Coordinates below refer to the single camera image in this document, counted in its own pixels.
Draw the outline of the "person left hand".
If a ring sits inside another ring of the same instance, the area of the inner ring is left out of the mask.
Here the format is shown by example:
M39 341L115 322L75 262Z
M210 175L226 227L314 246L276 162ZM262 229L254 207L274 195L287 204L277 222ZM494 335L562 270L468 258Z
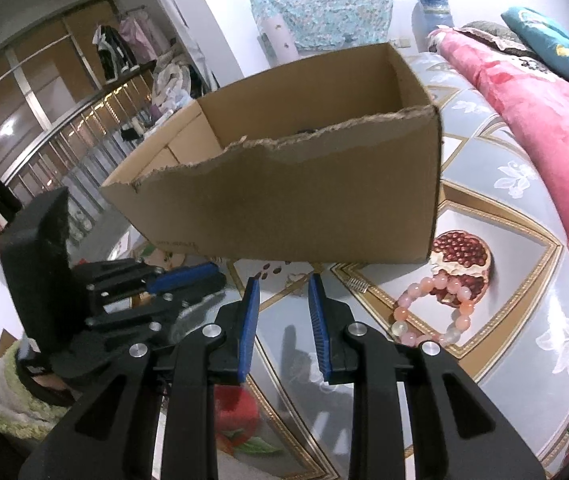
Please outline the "person left hand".
M73 397L72 390L56 374L37 375L28 378L28 386L43 399L54 399L57 402L68 401Z

